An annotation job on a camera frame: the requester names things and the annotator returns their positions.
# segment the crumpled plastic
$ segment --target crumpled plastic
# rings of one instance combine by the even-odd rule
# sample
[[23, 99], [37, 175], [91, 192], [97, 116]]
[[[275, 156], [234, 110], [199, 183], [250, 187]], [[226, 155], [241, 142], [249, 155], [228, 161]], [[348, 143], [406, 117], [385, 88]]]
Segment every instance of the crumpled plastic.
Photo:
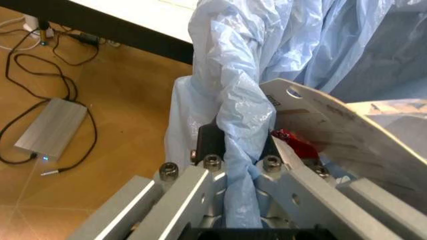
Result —
[[[262, 227], [253, 184], [259, 172], [253, 163], [261, 155], [276, 112], [259, 84], [281, 77], [343, 98], [351, 96], [346, 92], [355, 86], [363, 92], [358, 76], [367, 69], [374, 72], [370, 60], [378, 57], [366, 52], [375, 52], [374, 47], [391, 36], [377, 35], [377, 29], [400, 11], [411, 15], [405, 30], [409, 36], [400, 38], [412, 49], [412, 40], [422, 42], [427, 32], [422, 28], [424, 13], [414, 13], [423, 9], [414, 5], [425, 2], [200, 0], [188, 27], [194, 46], [193, 75], [175, 81], [165, 136], [166, 161], [177, 163], [180, 169], [188, 166], [199, 127], [216, 117], [225, 132], [226, 226]], [[407, 66], [407, 48], [397, 43], [402, 42], [381, 48], [385, 51], [381, 56], [393, 59], [391, 51], [397, 50], [397, 56], [405, 60], [402, 66]]]

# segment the bolt head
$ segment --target bolt head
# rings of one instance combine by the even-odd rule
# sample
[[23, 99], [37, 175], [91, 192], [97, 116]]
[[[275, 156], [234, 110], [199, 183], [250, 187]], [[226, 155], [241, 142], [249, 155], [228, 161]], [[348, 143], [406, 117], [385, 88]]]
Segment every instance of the bolt head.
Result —
[[282, 160], [278, 156], [267, 155], [262, 159], [262, 167], [268, 173], [279, 172], [282, 167]]
[[178, 178], [178, 165], [173, 162], [165, 162], [158, 169], [160, 179], [165, 182], [172, 182]]
[[203, 158], [203, 168], [216, 172], [221, 169], [221, 157], [216, 154], [208, 154]]

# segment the cable connector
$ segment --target cable connector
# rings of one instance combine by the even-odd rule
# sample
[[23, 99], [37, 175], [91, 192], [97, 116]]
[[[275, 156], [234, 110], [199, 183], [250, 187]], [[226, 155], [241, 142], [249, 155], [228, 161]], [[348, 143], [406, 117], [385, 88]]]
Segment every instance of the cable connector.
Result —
[[60, 171], [58, 169], [56, 169], [56, 170], [52, 170], [52, 171], [45, 171], [42, 174], [40, 174], [40, 176], [47, 176], [47, 175], [58, 174], [58, 173], [60, 173]]
[[100, 42], [100, 38], [98, 36], [85, 32], [81, 32], [80, 34], [67, 33], [67, 35], [72, 37], [73, 39], [79, 40], [81, 43], [90, 44], [95, 47], [97, 47]]

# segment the red object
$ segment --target red object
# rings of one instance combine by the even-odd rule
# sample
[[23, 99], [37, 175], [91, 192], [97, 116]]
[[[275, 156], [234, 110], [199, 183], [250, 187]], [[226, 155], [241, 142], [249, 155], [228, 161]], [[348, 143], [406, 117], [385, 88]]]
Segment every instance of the red object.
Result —
[[290, 131], [282, 128], [272, 131], [271, 135], [285, 141], [300, 159], [319, 159], [318, 151], [310, 143], [299, 139]]

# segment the white table top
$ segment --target white table top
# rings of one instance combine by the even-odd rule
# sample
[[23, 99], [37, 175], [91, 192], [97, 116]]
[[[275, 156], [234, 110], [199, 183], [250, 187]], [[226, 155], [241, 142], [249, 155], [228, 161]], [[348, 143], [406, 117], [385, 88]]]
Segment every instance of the white table top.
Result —
[[127, 22], [192, 43], [188, 32], [197, 0], [70, 0]]

